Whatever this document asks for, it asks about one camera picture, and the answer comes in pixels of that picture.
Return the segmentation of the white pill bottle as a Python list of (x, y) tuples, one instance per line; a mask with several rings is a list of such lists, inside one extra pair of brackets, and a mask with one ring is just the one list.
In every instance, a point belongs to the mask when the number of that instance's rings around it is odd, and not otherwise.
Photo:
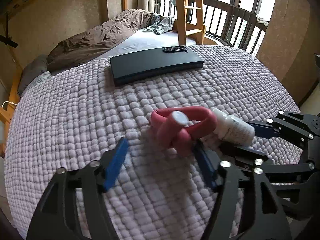
[(220, 140), (245, 147), (251, 145), (255, 136), (253, 126), (217, 108), (213, 108), (212, 112), (217, 118), (217, 126), (213, 133), (215, 133)]

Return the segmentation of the white tape roll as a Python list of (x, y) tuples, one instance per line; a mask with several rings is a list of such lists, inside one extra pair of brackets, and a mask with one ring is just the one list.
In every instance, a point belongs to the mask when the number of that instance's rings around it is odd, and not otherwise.
[(176, 125), (186, 126), (189, 122), (189, 118), (181, 111), (173, 111), (171, 113), (171, 118)]

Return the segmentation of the black balcony railing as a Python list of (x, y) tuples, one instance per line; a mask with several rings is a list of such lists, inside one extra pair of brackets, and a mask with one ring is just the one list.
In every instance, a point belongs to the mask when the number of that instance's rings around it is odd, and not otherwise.
[[(177, 18), (176, 5), (171, 12)], [(225, 46), (246, 50), (253, 56), (263, 42), (268, 23), (258, 23), (256, 14), (218, 0), (203, 0), (205, 37), (213, 38)]]

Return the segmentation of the black remote control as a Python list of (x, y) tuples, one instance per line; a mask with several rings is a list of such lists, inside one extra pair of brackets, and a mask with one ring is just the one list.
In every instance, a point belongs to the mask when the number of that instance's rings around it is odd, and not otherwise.
[(179, 52), (187, 52), (188, 48), (185, 46), (170, 46), (164, 47), (163, 52), (165, 53), (179, 53)]

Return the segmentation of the wooden bunk ladder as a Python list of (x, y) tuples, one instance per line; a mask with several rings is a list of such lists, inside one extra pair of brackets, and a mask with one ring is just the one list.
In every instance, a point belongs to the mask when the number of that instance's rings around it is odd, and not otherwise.
[(191, 36), (197, 45), (202, 45), (205, 26), (203, 25), (203, 0), (175, 0), (178, 44), (186, 45)]

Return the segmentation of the grey pillow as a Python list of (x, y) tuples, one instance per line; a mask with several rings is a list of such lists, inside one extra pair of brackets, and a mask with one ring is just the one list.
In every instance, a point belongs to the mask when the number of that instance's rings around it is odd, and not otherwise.
[(18, 85), (17, 94), (21, 97), (27, 86), (39, 75), (47, 71), (47, 55), (39, 55), (36, 59), (28, 64), (21, 75)]

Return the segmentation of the black flat case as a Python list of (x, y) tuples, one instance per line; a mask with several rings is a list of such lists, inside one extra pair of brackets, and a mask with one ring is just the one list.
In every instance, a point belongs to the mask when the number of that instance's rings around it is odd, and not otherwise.
[(188, 47), (187, 52), (179, 53), (165, 53), (163, 48), (141, 50), (110, 58), (114, 84), (122, 86), (157, 75), (203, 67), (204, 59)]

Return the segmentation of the brown rumpled duvet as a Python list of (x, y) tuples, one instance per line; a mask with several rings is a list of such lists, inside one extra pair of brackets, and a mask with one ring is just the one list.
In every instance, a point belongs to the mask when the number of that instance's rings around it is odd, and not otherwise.
[(153, 16), (154, 13), (145, 10), (127, 9), (103, 24), (59, 42), (47, 57), (47, 70), (53, 73), (99, 57), (151, 25)]

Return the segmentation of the grey crumpled clothing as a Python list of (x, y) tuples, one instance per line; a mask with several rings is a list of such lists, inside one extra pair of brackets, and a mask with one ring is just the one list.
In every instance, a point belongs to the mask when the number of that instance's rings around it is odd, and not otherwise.
[(173, 30), (175, 19), (172, 16), (162, 17), (159, 14), (153, 14), (150, 25), (143, 29), (144, 33), (154, 33), (161, 35)]

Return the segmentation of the wooden bed frame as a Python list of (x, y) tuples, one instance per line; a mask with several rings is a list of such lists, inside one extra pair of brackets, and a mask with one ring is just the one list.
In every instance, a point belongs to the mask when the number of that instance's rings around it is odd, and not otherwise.
[(7, 109), (3, 109), (3, 107), (1, 107), (1, 122), (4, 124), (4, 142), (1, 143), (1, 157), (3, 158), (5, 156), (5, 148), (6, 148), (6, 143), (8, 139), (8, 133), (9, 133), (12, 117), (13, 117), (15, 108), (20, 101), (20, 97), (17, 94), (17, 91), (18, 91), (18, 85), (21, 80), (21, 74), (22, 74), (22, 69), (21, 67), (18, 67), (13, 76), (12, 87), (9, 94), (9, 102), (7, 103)]

